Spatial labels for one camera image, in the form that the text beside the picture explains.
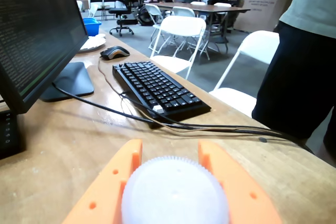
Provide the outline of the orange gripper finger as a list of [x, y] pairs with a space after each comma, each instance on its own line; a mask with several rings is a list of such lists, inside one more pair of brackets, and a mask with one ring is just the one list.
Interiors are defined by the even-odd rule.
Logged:
[[218, 144], [200, 140], [198, 161], [224, 190], [228, 201], [229, 223], [282, 223], [266, 192]]
[[142, 140], [127, 141], [108, 162], [63, 223], [121, 223], [126, 183], [142, 163]]

